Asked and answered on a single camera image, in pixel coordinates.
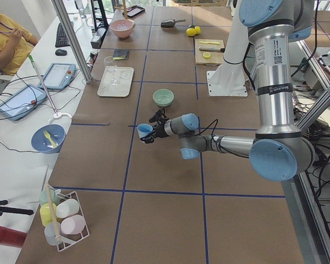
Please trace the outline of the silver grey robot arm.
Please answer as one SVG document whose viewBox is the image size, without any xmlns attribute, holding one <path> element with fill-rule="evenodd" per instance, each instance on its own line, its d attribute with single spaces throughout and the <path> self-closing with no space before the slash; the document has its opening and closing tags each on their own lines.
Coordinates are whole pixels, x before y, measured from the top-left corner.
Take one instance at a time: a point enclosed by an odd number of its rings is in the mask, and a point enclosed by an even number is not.
<svg viewBox="0 0 330 264">
<path fill-rule="evenodd" d="M 253 45 L 260 111 L 254 138 L 202 135 L 196 132 L 196 115 L 169 119 L 159 110 L 141 141 L 149 144 L 155 138 L 177 135 L 183 159 L 197 158 L 204 151 L 231 153 L 248 158 L 257 174 L 276 182 L 308 169 L 315 151 L 294 122 L 289 43 L 311 34 L 313 13 L 313 1 L 237 2 L 222 67 L 235 57 L 243 61 L 248 45 Z"/>
</svg>

